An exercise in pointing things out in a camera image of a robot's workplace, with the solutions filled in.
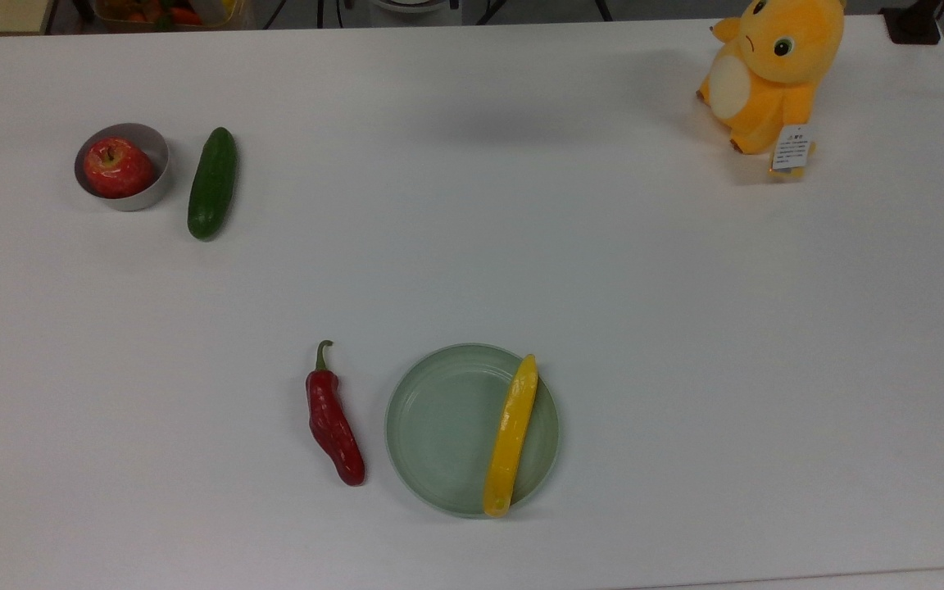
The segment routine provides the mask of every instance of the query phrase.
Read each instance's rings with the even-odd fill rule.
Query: green plate
[[[432,352],[403,377],[388,404],[388,455],[410,492],[440,511],[483,513],[483,482],[520,357],[486,344]],[[559,451],[559,416],[539,379],[512,508],[544,482]]]

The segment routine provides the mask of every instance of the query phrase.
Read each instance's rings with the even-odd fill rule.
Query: apple
[[[96,142],[86,152],[83,172],[104,198],[132,197],[155,182],[155,167],[147,153],[126,138]]]

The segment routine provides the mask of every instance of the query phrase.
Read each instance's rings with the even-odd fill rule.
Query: cucumber
[[[188,231],[201,240],[213,239],[232,204],[238,161],[235,138],[224,127],[210,133],[192,180],[188,199]]]

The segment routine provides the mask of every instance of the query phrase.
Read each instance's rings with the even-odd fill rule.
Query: white belly
[[[735,56],[720,57],[709,70],[709,104],[720,119],[742,112],[749,102],[749,68]]]

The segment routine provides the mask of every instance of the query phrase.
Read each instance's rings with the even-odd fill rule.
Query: chair leg
[[[614,17],[610,15],[610,8],[606,5],[606,0],[596,0],[596,8],[600,10],[600,16],[603,16],[603,20],[606,22],[612,22]]]
[[[82,16],[82,20],[93,22],[95,15],[93,14],[93,7],[89,5],[89,0],[71,0],[71,3],[75,4],[75,10],[79,12],[79,16]]]
[[[487,24],[487,22],[490,21],[490,19],[492,19],[494,15],[496,15],[497,12],[502,9],[506,2],[508,2],[508,0],[497,0],[497,3],[494,4],[493,7],[490,7],[490,10],[487,11],[487,14],[483,15],[483,18],[479,19],[479,22],[476,22],[476,24]]]

